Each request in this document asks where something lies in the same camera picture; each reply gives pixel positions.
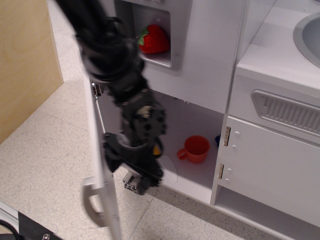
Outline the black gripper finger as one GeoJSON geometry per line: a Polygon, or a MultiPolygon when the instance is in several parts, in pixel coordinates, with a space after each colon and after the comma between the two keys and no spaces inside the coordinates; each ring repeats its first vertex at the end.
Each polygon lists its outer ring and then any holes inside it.
{"type": "Polygon", "coordinates": [[[123,163],[122,158],[113,153],[106,153],[105,154],[105,160],[107,162],[109,170],[114,173],[123,163]]]}
{"type": "Polygon", "coordinates": [[[149,188],[158,187],[159,184],[159,177],[142,176],[138,185],[138,194],[143,196],[149,188]]]}

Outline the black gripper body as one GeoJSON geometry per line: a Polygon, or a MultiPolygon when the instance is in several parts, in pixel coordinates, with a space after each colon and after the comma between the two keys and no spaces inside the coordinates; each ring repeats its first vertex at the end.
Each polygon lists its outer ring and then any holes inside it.
{"type": "Polygon", "coordinates": [[[163,178],[163,170],[158,159],[153,154],[155,145],[160,147],[163,154],[163,145],[157,137],[152,144],[143,143],[139,146],[129,146],[124,143],[124,136],[107,132],[103,136],[104,155],[111,153],[122,158],[122,164],[129,166],[141,176],[163,178]]]}

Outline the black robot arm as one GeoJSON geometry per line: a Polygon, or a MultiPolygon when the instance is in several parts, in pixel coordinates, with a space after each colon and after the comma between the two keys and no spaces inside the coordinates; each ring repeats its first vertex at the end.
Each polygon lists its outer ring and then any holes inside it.
{"type": "Polygon", "coordinates": [[[121,130],[103,135],[104,158],[110,171],[126,164],[140,176],[136,191],[143,195],[163,178],[158,159],[166,133],[166,113],[143,77],[144,61],[125,24],[109,17],[97,0],[60,0],[72,25],[80,55],[99,93],[108,93],[121,109],[121,130]]]}

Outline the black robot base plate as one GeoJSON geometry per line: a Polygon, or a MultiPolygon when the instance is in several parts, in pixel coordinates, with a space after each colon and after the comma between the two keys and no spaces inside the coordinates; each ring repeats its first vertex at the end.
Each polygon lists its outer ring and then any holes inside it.
{"type": "Polygon", "coordinates": [[[56,233],[18,212],[18,233],[22,240],[62,240],[56,233]]]}

